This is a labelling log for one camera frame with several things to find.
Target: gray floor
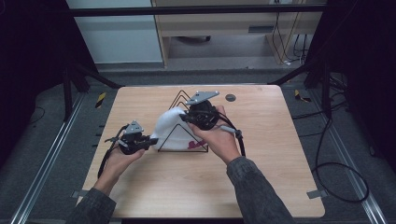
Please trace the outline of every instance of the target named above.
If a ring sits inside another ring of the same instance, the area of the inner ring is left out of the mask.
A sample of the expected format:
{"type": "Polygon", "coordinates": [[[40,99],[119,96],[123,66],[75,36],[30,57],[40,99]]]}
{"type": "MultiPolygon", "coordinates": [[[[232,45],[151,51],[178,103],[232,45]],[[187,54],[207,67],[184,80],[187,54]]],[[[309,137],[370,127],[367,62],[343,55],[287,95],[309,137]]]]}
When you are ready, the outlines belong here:
{"type": "MultiPolygon", "coordinates": [[[[276,64],[271,50],[263,36],[212,36],[211,41],[174,38],[170,60],[166,69],[136,69],[134,71],[103,75],[127,86],[135,85],[182,85],[182,84],[230,84],[266,83],[286,75],[299,61],[292,65],[276,64]]],[[[308,97],[308,92],[299,88],[304,76],[291,81],[295,89],[308,97]]],[[[85,175],[91,165],[95,145],[114,101],[116,90],[90,79],[92,87],[85,94],[83,103],[73,128],[68,134],[58,159],[49,174],[48,180],[37,198],[29,216],[30,219],[65,219],[76,204],[70,198],[73,190],[81,189],[85,175]],[[106,98],[101,108],[96,109],[98,95],[105,91],[106,98]]],[[[314,103],[296,100],[294,88],[284,88],[283,93],[290,113],[294,115],[318,111],[314,103]]],[[[342,95],[334,97],[334,104],[343,101],[342,95]]],[[[12,217],[24,194],[30,187],[35,174],[59,131],[64,116],[62,86],[42,92],[36,99],[37,106],[45,109],[42,119],[29,125],[21,141],[13,150],[8,164],[0,171],[0,219],[7,223],[12,217]]],[[[41,117],[43,111],[37,109],[32,120],[41,117]]],[[[333,127],[340,133],[359,171],[367,179],[372,195],[389,223],[396,223],[396,176],[381,158],[371,157],[364,136],[352,118],[341,107],[333,112],[333,127]]],[[[315,164],[319,135],[324,127],[321,116],[294,121],[304,153],[311,168],[315,164]]],[[[340,161],[336,147],[326,133],[320,153],[320,162],[340,161]]],[[[343,197],[356,199],[355,190],[346,172],[328,167],[320,172],[325,183],[343,197]]],[[[323,198],[326,214],[320,219],[298,219],[299,223],[371,223],[365,209],[359,203],[344,203],[332,196],[323,198]]]]}

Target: finger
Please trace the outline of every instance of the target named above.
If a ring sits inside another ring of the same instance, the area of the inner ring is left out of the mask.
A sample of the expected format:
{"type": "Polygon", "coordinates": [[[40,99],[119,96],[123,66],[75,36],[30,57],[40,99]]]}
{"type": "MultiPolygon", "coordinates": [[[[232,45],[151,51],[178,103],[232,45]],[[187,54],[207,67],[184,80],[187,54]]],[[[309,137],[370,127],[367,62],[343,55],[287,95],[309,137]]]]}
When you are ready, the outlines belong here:
{"type": "Polygon", "coordinates": [[[225,115],[225,110],[224,110],[224,106],[223,105],[217,105],[216,109],[218,110],[218,112],[220,112],[221,114],[225,115]]]}

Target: jacket sleeve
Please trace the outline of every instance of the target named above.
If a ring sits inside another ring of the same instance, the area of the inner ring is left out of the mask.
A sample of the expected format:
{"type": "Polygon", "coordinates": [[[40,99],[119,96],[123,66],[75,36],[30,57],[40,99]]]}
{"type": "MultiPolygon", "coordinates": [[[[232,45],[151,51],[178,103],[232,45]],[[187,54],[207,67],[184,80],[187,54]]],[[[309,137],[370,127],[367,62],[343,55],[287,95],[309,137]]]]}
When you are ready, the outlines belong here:
{"type": "Polygon", "coordinates": [[[116,203],[98,189],[90,189],[73,209],[66,223],[107,224],[113,215],[116,203]]]}
{"type": "Polygon", "coordinates": [[[227,166],[246,224],[295,223],[285,204],[253,161],[239,157],[227,166]]]}

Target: wrist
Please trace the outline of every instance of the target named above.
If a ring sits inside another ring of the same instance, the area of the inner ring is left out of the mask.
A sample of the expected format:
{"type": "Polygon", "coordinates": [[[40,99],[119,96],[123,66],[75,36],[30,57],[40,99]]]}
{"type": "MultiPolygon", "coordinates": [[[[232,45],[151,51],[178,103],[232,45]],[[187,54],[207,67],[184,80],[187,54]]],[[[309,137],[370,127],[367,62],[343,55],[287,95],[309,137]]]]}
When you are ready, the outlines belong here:
{"type": "Polygon", "coordinates": [[[105,195],[110,195],[111,190],[119,181],[119,176],[103,172],[93,186],[95,189],[102,191],[105,195]]]}

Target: black strap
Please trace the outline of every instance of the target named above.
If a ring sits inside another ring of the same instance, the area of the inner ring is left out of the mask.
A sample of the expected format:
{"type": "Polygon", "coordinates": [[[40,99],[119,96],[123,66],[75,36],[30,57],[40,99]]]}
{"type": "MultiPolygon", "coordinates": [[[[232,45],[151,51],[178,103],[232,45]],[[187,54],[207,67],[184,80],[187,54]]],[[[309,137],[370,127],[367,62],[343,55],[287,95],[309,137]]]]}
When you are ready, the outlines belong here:
{"type": "Polygon", "coordinates": [[[105,142],[111,141],[112,144],[111,144],[111,147],[107,150],[105,156],[104,156],[103,159],[102,159],[102,163],[100,164],[100,168],[99,168],[99,171],[98,171],[98,179],[99,179],[99,177],[102,175],[102,172],[103,172],[103,170],[105,169],[107,160],[108,160],[108,158],[110,157],[111,152],[112,152],[112,151],[114,150],[114,148],[115,148],[114,145],[116,144],[117,140],[119,140],[120,133],[121,133],[123,130],[125,130],[127,127],[128,127],[128,124],[125,125],[125,126],[123,126],[123,127],[121,127],[120,130],[119,130],[119,132],[117,133],[117,135],[116,135],[115,137],[109,138],[109,139],[107,139],[107,140],[105,141],[105,142]]]}

